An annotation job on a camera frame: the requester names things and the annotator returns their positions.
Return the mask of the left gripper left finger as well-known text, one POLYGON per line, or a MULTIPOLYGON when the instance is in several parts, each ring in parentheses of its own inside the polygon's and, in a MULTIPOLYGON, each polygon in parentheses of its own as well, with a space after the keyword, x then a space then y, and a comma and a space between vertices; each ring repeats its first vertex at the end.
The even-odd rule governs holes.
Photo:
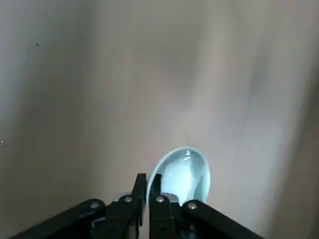
POLYGON ((89 199, 13 236, 15 239, 136 239, 143 224, 147 176, 106 205, 89 199))

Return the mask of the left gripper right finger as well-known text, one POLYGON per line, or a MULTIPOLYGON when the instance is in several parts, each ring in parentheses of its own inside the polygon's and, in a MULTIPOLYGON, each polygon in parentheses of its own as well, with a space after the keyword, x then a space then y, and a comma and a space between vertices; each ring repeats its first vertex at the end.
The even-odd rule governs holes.
POLYGON ((150 187, 151 239, 261 239, 262 237, 199 201, 180 205, 175 195, 161 192, 161 174, 150 187))

